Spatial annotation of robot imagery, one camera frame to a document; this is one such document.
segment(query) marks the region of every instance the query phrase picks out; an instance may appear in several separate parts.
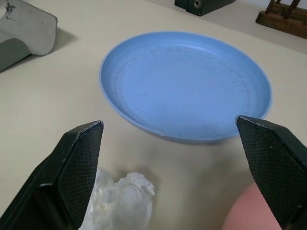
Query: beige table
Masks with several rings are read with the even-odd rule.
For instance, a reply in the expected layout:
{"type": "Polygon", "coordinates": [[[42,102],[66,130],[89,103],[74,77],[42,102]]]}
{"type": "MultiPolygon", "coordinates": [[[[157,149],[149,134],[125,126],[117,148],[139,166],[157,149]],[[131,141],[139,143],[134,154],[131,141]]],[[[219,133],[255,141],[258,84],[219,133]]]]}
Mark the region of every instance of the beige table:
{"type": "Polygon", "coordinates": [[[173,0],[29,2],[58,17],[58,41],[50,55],[0,73],[0,214],[65,131],[101,119],[99,168],[117,178],[141,172],[155,185],[151,230],[220,229],[252,183],[240,139],[195,146],[156,138],[121,118],[100,90],[106,53],[144,32],[196,32],[247,53],[272,83],[267,119],[307,144],[307,41],[255,24],[259,9],[236,2],[199,18],[173,0]]]}

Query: pink object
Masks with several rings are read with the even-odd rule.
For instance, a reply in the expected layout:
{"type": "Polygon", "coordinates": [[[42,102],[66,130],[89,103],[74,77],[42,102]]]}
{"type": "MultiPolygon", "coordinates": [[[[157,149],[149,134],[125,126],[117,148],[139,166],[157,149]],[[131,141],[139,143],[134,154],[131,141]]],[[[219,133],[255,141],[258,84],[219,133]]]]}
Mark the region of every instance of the pink object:
{"type": "Polygon", "coordinates": [[[231,208],[222,230],[281,230],[256,184],[246,189],[231,208]]]}

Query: plate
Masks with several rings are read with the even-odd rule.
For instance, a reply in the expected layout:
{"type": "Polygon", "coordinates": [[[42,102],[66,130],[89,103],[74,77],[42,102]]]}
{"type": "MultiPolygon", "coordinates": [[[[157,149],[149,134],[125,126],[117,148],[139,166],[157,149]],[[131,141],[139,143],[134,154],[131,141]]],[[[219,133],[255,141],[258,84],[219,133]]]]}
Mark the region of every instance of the plate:
{"type": "Polygon", "coordinates": [[[247,55],[219,40],[156,32],[116,46],[100,68],[113,108],[160,137],[202,143],[238,135],[237,115],[263,118],[270,83],[247,55]]]}

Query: white tissue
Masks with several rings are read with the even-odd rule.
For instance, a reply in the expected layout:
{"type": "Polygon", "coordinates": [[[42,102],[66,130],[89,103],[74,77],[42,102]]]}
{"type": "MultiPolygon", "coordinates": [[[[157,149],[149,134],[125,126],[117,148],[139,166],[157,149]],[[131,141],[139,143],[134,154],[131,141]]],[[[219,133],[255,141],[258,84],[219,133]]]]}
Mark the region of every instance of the white tissue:
{"type": "Polygon", "coordinates": [[[97,170],[95,185],[79,230],[146,230],[152,216],[154,186],[142,174],[129,173],[114,183],[97,170]]]}

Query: wooden stand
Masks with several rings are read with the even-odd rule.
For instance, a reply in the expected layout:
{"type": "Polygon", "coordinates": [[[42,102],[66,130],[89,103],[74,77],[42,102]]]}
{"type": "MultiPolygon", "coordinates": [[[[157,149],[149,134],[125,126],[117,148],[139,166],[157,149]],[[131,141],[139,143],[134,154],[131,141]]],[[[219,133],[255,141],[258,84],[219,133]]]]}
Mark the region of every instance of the wooden stand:
{"type": "Polygon", "coordinates": [[[307,39],[307,10],[298,8],[299,2],[293,0],[289,6],[271,0],[267,10],[259,13],[256,23],[307,39]]]}

